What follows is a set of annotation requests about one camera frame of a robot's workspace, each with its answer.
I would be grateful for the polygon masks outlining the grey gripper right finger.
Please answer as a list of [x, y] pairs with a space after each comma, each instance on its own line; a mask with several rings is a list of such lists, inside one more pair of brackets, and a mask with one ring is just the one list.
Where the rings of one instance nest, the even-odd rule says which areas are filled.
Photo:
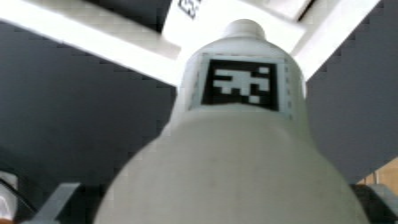
[[384, 184], [358, 185], [356, 194], [372, 224], [398, 224], [398, 195]]

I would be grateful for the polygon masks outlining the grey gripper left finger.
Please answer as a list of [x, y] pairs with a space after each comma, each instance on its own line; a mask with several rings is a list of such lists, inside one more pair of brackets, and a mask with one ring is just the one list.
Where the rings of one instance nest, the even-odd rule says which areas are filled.
[[61, 224], [59, 215], [79, 187], [79, 183], [63, 183], [59, 185], [34, 218], [25, 224]]

